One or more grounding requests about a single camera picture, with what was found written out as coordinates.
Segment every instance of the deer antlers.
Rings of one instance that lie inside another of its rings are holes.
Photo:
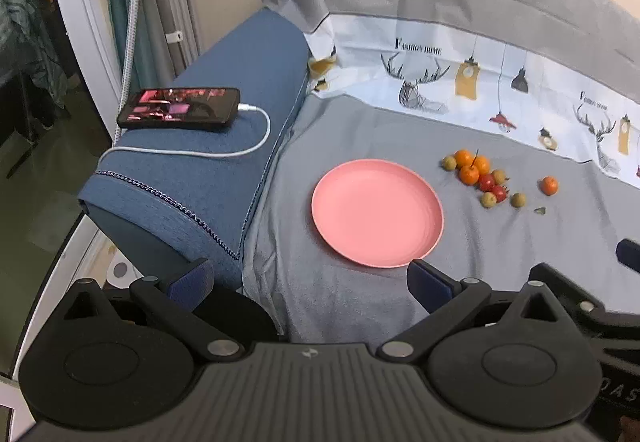
[[[391,57],[389,57],[389,60],[387,62],[385,62],[385,58],[382,56],[382,54],[380,54],[380,59],[382,60],[382,64],[384,64],[386,73],[388,73],[393,78],[404,80],[404,76],[402,76],[402,67],[404,67],[404,64],[400,66],[400,68],[398,68],[398,71],[396,71],[396,69],[393,67],[394,59],[398,57],[399,53],[400,52],[396,52],[395,54],[393,54]],[[444,70],[443,72],[440,67],[440,64],[438,63],[438,60],[435,59],[435,61],[436,61],[436,66],[438,67],[435,73],[431,73],[431,75],[429,75],[429,69],[427,68],[424,70],[424,75],[421,78],[415,79],[415,81],[412,84],[427,84],[428,82],[434,82],[442,78],[442,76],[445,73],[449,72],[451,65],[447,66],[447,69]]]
[[[587,129],[589,130],[589,132],[595,136],[596,140],[598,142],[602,142],[602,139],[604,138],[605,135],[608,135],[609,133],[611,133],[613,131],[613,128],[615,128],[616,123],[614,122],[613,124],[611,123],[611,119],[609,118],[609,115],[607,115],[605,113],[605,116],[607,117],[607,125],[604,125],[604,122],[600,123],[600,129],[598,131],[595,130],[595,128],[593,127],[593,123],[591,123],[591,121],[589,120],[589,117],[587,115],[584,115],[584,117],[580,116],[580,108],[582,107],[582,104],[580,104],[577,109],[575,110],[575,118],[578,119],[578,122],[580,122],[580,124],[583,124],[585,126],[587,126]]]

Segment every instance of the pink plate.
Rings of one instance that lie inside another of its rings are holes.
[[[442,205],[431,186],[386,160],[353,160],[333,168],[314,190],[311,214],[337,252],[378,268],[426,256],[444,229]]]

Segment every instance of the smartphone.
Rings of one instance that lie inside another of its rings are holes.
[[[228,125],[238,112],[237,88],[143,89],[118,115],[124,129],[184,128],[211,130]]]

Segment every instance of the deer print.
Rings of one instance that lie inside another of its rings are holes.
[[[396,57],[398,57],[398,53],[395,53],[389,60],[385,62],[385,58],[380,54],[380,59],[382,59],[382,64],[384,64],[386,73],[388,73],[393,78],[398,78],[402,80],[402,87],[400,88],[400,93],[398,94],[398,102],[407,108],[410,109],[421,109],[424,111],[429,111],[430,113],[446,113],[449,111],[446,104],[442,102],[436,102],[434,100],[429,100],[424,98],[420,92],[418,92],[419,84],[427,84],[428,82],[435,82],[436,80],[442,78],[442,76],[447,73],[450,69],[450,66],[447,66],[447,69],[442,71],[438,60],[436,59],[437,69],[434,73],[429,75],[429,69],[424,70],[424,75],[421,78],[415,79],[413,82],[410,80],[406,80],[404,76],[402,76],[402,66],[396,70],[393,67],[393,62]]]
[[[615,160],[613,160],[613,158],[610,158],[609,156],[607,156],[600,147],[600,142],[602,142],[602,139],[604,139],[605,135],[608,135],[613,131],[613,128],[615,128],[616,126],[616,123],[614,122],[612,124],[611,119],[609,118],[609,115],[605,114],[605,116],[607,117],[607,125],[605,126],[604,122],[601,122],[600,129],[596,131],[593,126],[593,123],[591,123],[591,121],[589,120],[589,117],[586,114],[584,115],[584,117],[580,115],[581,107],[582,107],[582,104],[580,104],[578,108],[575,110],[575,118],[578,119],[578,122],[580,122],[580,124],[587,126],[587,129],[589,130],[589,132],[596,138],[596,144],[598,148],[598,161],[600,163],[600,167],[603,168],[605,171],[612,173],[614,175],[619,174],[620,166],[618,165],[618,163]]]

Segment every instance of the green fruit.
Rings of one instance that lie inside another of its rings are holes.
[[[491,174],[494,176],[494,182],[497,186],[501,186],[507,179],[507,174],[504,172],[504,169],[494,169],[494,172]]]
[[[524,195],[524,193],[515,193],[511,197],[511,205],[517,208],[524,207],[525,205],[527,205],[527,197]]]
[[[447,171],[453,171],[457,167],[457,165],[458,163],[456,162],[456,159],[450,155],[442,159],[442,168]]]
[[[498,199],[491,192],[485,193],[480,197],[480,203],[485,209],[491,209],[496,203],[498,203]]]

